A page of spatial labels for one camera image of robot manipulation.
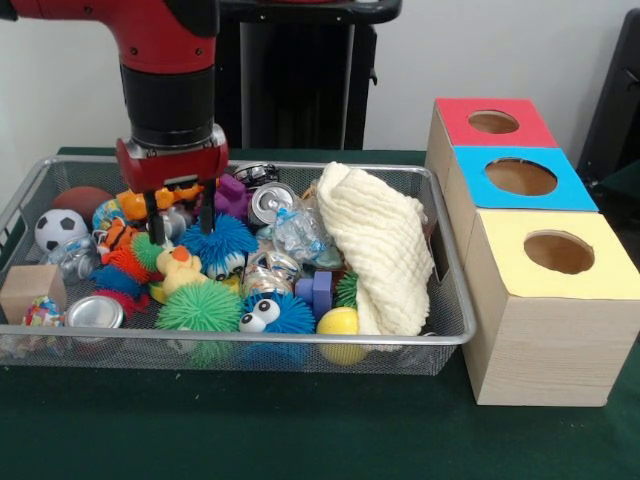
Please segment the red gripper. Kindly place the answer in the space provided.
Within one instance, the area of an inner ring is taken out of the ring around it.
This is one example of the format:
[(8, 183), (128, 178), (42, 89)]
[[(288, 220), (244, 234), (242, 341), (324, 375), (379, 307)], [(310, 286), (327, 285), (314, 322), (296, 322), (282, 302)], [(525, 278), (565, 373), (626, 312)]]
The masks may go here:
[(116, 159), (129, 188), (144, 193), (152, 244), (165, 243), (164, 222), (155, 197), (155, 191), (164, 187), (205, 184), (199, 216), (201, 232), (209, 235), (215, 229), (216, 179), (229, 162), (228, 143), (220, 125), (212, 127), (203, 143), (177, 150), (146, 148), (133, 138), (118, 139)]

